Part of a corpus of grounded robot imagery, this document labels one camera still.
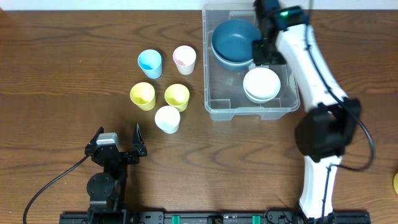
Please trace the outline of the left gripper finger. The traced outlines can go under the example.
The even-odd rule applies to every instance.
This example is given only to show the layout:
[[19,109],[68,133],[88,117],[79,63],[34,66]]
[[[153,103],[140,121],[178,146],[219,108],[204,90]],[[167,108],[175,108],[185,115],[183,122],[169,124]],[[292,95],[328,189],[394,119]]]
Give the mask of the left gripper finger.
[[139,157],[147,156],[147,148],[142,139],[141,131],[140,131],[138,123],[135,125],[135,128],[134,128],[132,145],[134,146],[134,149],[137,152]]
[[89,146],[93,146],[96,145],[96,141],[99,137],[100,134],[104,133],[104,128],[102,126],[100,126],[96,132],[96,134],[93,136],[93,138],[90,140],[90,142],[88,143]]

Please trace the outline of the dark blue bowl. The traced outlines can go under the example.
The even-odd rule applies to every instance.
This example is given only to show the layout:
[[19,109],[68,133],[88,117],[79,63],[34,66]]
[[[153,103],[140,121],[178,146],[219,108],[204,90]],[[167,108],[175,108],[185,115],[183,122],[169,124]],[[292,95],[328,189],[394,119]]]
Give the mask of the dark blue bowl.
[[212,35],[212,47],[223,59],[243,63],[252,60],[252,43],[262,37],[254,24],[241,19],[221,23]]
[[223,66],[225,69],[227,69],[227,70],[233,70],[233,71],[240,71],[240,70],[245,70],[245,69],[247,69],[249,66],[250,66],[250,64],[249,65],[246,65],[246,66],[239,66],[239,67],[233,67],[233,66],[228,66],[228,65],[225,65],[225,64],[223,64],[223,63],[221,63],[220,61],[218,61],[219,63],[220,63],[220,65],[221,66]]

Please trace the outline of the white bowl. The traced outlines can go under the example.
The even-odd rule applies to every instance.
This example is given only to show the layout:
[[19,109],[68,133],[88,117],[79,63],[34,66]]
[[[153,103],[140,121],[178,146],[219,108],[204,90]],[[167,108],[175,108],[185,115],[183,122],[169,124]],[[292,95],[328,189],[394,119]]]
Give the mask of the white bowl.
[[277,95],[281,82],[278,75],[271,69],[258,67],[247,72],[243,80],[244,92],[253,97],[266,99]]

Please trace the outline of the light grey-blue bowl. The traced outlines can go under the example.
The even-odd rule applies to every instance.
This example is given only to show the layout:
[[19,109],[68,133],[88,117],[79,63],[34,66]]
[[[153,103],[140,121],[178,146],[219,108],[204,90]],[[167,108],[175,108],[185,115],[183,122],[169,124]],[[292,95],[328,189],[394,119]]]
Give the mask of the light grey-blue bowl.
[[256,98],[253,97],[249,92],[245,91],[245,95],[246,97],[252,101],[253,103],[258,103],[258,104],[262,104],[262,103],[266,103],[272,99],[274,99],[277,95],[271,96],[270,98],[266,98],[266,99],[260,99],[260,98]]

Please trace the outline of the yellow bowl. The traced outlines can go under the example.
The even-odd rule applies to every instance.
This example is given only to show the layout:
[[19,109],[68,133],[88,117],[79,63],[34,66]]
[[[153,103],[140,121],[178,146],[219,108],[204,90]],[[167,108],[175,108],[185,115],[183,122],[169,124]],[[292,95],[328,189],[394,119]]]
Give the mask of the yellow bowl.
[[396,173],[394,176],[393,187],[394,187],[394,190],[396,191],[396,194],[398,194],[398,173]]

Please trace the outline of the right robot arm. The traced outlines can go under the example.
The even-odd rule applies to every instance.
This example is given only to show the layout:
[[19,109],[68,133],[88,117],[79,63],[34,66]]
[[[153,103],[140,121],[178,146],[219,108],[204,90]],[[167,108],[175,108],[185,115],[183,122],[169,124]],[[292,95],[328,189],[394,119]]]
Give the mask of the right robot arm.
[[335,213],[334,181],[359,120],[358,99],[348,98],[318,48],[310,13],[278,1],[254,1],[262,38],[252,43],[256,65],[286,63],[302,93],[306,116],[295,128],[305,172],[294,223],[359,223],[365,215]]

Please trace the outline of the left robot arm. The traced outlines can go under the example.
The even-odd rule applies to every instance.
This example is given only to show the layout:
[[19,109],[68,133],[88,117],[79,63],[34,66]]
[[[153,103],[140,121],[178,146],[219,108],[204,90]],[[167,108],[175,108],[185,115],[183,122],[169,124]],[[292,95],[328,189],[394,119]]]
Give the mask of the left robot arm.
[[135,125],[132,139],[133,150],[121,152],[116,133],[105,133],[99,127],[85,147],[85,154],[103,168],[93,175],[86,186],[90,196],[86,223],[126,223],[129,212],[121,208],[127,182],[127,166],[138,164],[147,155],[139,125]]

